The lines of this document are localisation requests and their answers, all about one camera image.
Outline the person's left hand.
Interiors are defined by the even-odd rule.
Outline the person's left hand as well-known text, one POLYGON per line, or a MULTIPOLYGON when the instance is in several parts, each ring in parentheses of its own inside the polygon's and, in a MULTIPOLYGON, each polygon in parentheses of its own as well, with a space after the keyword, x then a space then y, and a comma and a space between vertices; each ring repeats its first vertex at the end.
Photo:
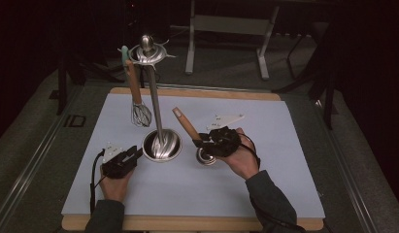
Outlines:
POLYGON ((114 200, 123 203, 128 189, 130 178, 133 175, 133 170, 128 172, 121 179, 111 179, 104 177, 101 182, 101 190, 106 200, 114 200))

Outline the metal floor rail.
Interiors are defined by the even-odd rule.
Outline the metal floor rail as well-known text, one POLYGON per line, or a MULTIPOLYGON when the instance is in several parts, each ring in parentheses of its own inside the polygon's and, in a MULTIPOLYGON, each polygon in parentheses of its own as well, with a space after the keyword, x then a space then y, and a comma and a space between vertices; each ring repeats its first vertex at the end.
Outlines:
POLYGON ((373 207, 378 197, 375 188, 384 187, 380 167, 344 100, 335 97, 329 108, 331 128, 327 124, 324 127, 332 141, 350 202, 364 233, 381 233, 373 207))
POLYGON ((10 192, 7 194, 5 201, 0 206, 0 233, 2 233, 6 228, 12 214, 17 208, 20 200, 23 198, 24 193, 33 181, 42 162, 47 157, 48 151, 50 150, 58 131, 62 128, 63 123, 68 118, 73 104, 76 102, 82 91, 82 86, 73 87, 71 90, 71 96, 68 98, 64 110, 53 121, 40 145, 36 148, 26 166, 21 170, 21 173, 14 182, 10 192))

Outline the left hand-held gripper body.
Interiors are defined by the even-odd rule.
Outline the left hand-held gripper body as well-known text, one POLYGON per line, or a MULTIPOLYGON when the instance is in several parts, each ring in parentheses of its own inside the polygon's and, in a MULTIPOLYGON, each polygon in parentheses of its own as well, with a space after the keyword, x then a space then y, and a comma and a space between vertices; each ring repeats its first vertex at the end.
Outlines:
POLYGON ((137 161, 121 159, 120 154, 126 151, 124 148, 108 143, 103 152, 102 173, 111 179, 121 179, 137 166, 137 161))

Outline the whisk with teal handle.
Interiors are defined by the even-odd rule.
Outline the whisk with teal handle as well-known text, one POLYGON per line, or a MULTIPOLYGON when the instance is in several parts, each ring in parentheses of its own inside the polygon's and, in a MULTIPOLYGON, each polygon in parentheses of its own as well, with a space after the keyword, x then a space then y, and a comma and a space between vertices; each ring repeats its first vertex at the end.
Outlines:
POLYGON ((126 65, 125 65, 125 61, 126 61, 127 59, 131 60, 131 59, 130 59, 130 56, 129 56, 129 48, 128 48, 127 46, 122 46, 121 49, 120 49, 120 52, 121 52, 121 62, 122 62, 122 66, 123 66, 124 72, 125 72, 125 74, 126 74, 127 67, 126 67, 126 65))

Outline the person's right hand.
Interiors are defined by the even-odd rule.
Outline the person's right hand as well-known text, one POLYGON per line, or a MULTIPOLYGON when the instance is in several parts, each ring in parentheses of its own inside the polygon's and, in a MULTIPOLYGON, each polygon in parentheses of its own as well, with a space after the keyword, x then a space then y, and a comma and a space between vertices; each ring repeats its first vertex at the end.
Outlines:
POLYGON ((242 145, 231 155, 220 157, 219 160, 225 162, 236 175, 248 180, 259 172, 255 146, 242 128, 237 128, 236 132, 240 136, 242 145))

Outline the pale blue table mat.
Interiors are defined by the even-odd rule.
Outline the pale blue table mat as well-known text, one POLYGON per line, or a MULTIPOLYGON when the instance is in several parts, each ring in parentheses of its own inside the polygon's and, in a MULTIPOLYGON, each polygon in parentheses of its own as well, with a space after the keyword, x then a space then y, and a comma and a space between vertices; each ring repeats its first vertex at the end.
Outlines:
MULTIPOLYGON (((243 115, 229 128, 242 127, 253 140, 261 159, 260 169, 266 170, 283 191, 297 216, 325 217, 284 101, 160 96, 159 104, 164 127, 181 135, 182 151, 164 163, 143 156, 138 159, 125 202, 126 215, 254 217, 243 179, 222 161, 212 166, 198 163, 196 147, 172 112, 178 107, 199 132, 207 132, 215 116, 243 115)), ((138 127, 130 119, 130 95, 108 94, 62 209, 63 215, 89 214, 92 163, 107 143, 124 150, 134 145, 139 148, 151 132, 152 127, 138 127)))

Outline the white metal frame stand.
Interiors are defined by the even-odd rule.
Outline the white metal frame stand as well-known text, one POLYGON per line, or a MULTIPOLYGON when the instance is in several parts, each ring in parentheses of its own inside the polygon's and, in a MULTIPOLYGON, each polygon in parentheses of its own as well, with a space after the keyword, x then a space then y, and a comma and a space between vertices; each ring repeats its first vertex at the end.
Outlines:
POLYGON ((256 50, 260 76, 264 81, 269 80, 270 75, 265 53, 273 35, 279 11, 280 7, 275 6, 268 19, 197 15, 195 13, 195 0, 190 0, 189 41, 184 71, 188 75, 193 73, 196 31, 257 35, 264 39, 261 47, 256 50))

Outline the black metal stand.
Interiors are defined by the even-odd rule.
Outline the black metal stand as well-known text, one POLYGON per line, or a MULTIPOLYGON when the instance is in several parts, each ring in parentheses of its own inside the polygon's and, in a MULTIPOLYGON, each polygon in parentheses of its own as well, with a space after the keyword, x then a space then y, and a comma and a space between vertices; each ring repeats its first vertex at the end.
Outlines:
POLYGON ((101 77, 103 80, 110 83, 121 83, 120 79, 114 78, 109 75, 107 71, 99 68, 88 59, 71 51, 64 51, 58 56, 57 64, 57 85, 58 90, 55 97, 58 100, 57 114, 61 115, 67 106, 68 93, 67 93, 67 77, 73 80, 73 83, 84 85, 86 78, 83 69, 101 77))
POLYGON ((334 30, 330 22, 317 21, 311 24, 310 33, 316 42, 316 49, 306 67, 293 83, 273 89, 272 92, 287 93, 305 83, 312 82, 308 96, 318 103, 322 94, 325 94, 323 121, 329 129, 332 129, 331 115, 336 82, 334 68, 336 56, 333 49, 335 43, 334 30))

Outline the egg separator with wooden handle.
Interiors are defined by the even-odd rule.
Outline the egg separator with wooden handle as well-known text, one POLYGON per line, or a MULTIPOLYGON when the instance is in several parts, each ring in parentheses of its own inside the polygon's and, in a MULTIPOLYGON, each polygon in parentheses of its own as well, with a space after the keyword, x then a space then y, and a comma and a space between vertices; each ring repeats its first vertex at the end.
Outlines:
MULTIPOLYGON (((193 140, 201 140, 195 127, 178 107, 175 107, 172 112, 184 131, 191 138, 192 142, 193 140)), ((216 163, 216 159, 212 155, 207 154, 203 149, 196 150, 196 160, 205 166, 210 166, 216 163)))

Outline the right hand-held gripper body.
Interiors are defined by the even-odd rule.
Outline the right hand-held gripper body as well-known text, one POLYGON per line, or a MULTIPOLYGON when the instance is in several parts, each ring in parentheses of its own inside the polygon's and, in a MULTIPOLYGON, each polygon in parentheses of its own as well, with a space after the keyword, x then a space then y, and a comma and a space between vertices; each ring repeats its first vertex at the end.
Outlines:
POLYGON ((216 115, 213 121, 206 126, 206 133, 210 133, 213 140, 204 141, 210 144, 205 152, 212 156, 226 157, 236 151, 241 144, 241 139, 236 130, 229 128, 229 125, 244 117, 242 114, 216 115))

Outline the steel utensil stand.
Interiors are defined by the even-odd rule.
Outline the steel utensil stand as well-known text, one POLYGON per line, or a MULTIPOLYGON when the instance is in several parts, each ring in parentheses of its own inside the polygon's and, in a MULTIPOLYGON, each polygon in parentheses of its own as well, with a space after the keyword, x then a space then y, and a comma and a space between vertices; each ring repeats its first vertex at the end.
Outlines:
MULTIPOLYGON (((155 65, 164 58, 169 57, 169 54, 163 44, 157 44, 150 35, 143 35, 139 44, 129 50, 129 56, 134 63, 135 70, 137 65, 146 70, 150 83, 151 121, 154 121, 156 129, 144 138, 142 143, 143 153, 148 159, 155 162, 170 161, 180 153, 182 139, 176 131, 164 128, 162 125, 155 80, 155 65)), ((142 95, 142 85, 139 78, 138 80, 142 95)))

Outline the mesh strainer with wooden handle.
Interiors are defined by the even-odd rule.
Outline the mesh strainer with wooden handle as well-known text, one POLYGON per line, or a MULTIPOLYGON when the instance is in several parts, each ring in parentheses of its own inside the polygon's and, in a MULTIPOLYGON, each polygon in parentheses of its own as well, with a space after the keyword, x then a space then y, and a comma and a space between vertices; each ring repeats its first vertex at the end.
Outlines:
POLYGON ((141 127, 149 127, 151 123, 151 113, 149 108, 143 103, 134 64, 131 60, 127 59, 125 65, 127 67, 126 74, 129 77, 130 91, 132 95, 133 122, 141 127))

